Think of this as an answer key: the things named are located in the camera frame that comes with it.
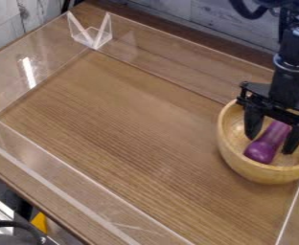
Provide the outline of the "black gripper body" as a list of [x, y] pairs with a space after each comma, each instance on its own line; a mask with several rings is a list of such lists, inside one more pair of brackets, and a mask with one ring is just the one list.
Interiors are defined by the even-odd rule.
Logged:
[[274, 55], [275, 72], [270, 84], [241, 83], [236, 103], [253, 104], [270, 117], [291, 127], [299, 124], [299, 62], [291, 64], [279, 55]]

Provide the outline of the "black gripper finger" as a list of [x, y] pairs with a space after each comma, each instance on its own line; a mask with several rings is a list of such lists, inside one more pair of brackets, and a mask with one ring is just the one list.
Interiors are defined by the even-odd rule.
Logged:
[[245, 133], [250, 140], [253, 140], [261, 131], [265, 115], [262, 111], [249, 104], [245, 109]]
[[291, 131], [285, 140], [283, 154], [291, 154], [299, 145], [299, 124], [291, 127]]

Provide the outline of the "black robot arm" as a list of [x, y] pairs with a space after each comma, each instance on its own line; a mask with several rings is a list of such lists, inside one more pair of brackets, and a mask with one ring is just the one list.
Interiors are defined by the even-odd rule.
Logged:
[[245, 81], [236, 103], [245, 109], [245, 134], [253, 139], [263, 119], [271, 118], [291, 127], [283, 145], [290, 154], [299, 146], [299, 0], [254, 0], [250, 10], [245, 0], [228, 0], [242, 17], [257, 20], [270, 10], [279, 11], [279, 51], [274, 55], [274, 76], [269, 84]]

